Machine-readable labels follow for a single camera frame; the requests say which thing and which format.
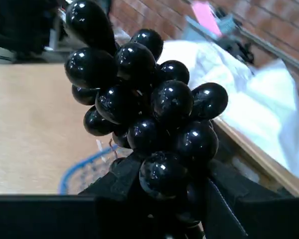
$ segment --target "black decorative berry pick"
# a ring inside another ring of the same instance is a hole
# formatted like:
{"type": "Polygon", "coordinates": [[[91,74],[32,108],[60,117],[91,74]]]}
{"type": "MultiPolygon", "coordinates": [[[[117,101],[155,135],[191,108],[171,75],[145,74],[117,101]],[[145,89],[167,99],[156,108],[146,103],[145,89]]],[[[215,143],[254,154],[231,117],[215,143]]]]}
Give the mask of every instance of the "black decorative berry pick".
{"type": "Polygon", "coordinates": [[[194,119],[213,119],[223,113],[227,107],[228,94],[225,88],[217,83],[202,84],[192,93],[194,96],[192,117],[194,119]]]}
{"type": "Polygon", "coordinates": [[[88,46],[104,50],[112,56],[115,54],[116,45],[111,23],[95,2],[73,1],[66,9],[66,25],[88,46]]]}
{"type": "Polygon", "coordinates": [[[119,147],[131,148],[128,142],[128,129],[127,127],[119,127],[112,133],[112,139],[119,147]]]}
{"type": "Polygon", "coordinates": [[[188,170],[179,163],[179,156],[157,152],[148,157],[140,168],[140,185],[157,200],[175,199],[188,182],[188,170]]]}
{"type": "Polygon", "coordinates": [[[105,51],[89,47],[73,52],[64,64],[70,82],[82,88],[102,88],[115,83],[118,68],[105,51]]]}
{"type": "Polygon", "coordinates": [[[203,167],[216,154],[218,138],[208,122],[193,121],[180,128],[173,146],[189,167],[203,167]]]}
{"type": "Polygon", "coordinates": [[[182,81],[185,84],[189,82],[189,71],[187,67],[180,61],[165,61],[159,67],[160,77],[163,81],[182,81]]]}
{"type": "Polygon", "coordinates": [[[167,148],[169,134],[154,118],[143,117],[130,124],[128,142],[131,149],[155,152],[167,148]]]}
{"type": "Polygon", "coordinates": [[[152,29],[138,30],[131,38],[131,42],[137,42],[146,46],[157,61],[163,51],[164,41],[161,36],[152,29]]]}
{"type": "Polygon", "coordinates": [[[76,87],[72,85],[72,95],[73,98],[86,106],[92,106],[95,104],[95,98],[99,91],[99,88],[96,89],[86,89],[81,87],[76,87]]]}
{"type": "Polygon", "coordinates": [[[189,87],[181,81],[165,81],[154,89],[151,108],[155,118],[165,127],[178,127],[193,108],[189,87]]]}
{"type": "Polygon", "coordinates": [[[123,85],[101,89],[95,106],[100,115],[115,124],[130,124],[140,112],[138,97],[123,85]]]}
{"type": "Polygon", "coordinates": [[[150,75],[156,67],[152,53],[143,45],[130,42],[122,45],[114,60],[119,67],[119,75],[136,88],[150,84],[150,75]]]}
{"type": "Polygon", "coordinates": [[[104,119],[96,110],[91,107],[84,116],[83,125],[85,130],[94,136],[104,136],[113,132],[117,125],[104,119]]]}

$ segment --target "blue wire basket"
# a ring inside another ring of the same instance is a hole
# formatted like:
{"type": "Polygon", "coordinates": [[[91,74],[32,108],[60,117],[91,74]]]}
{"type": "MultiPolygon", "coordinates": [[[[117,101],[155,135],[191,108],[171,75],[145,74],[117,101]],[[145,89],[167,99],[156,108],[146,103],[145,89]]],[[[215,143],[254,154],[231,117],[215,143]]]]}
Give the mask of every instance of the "blue wire basket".
{"type": "Polygon", "coordinates": [[[60,185],[60,194],[78,194],[94,183],[98,178],[108,173],[111,163],[118,157],[128,155],[116,144],[91,155],[85,160],[73,165],[63,175],[60,185]]]}

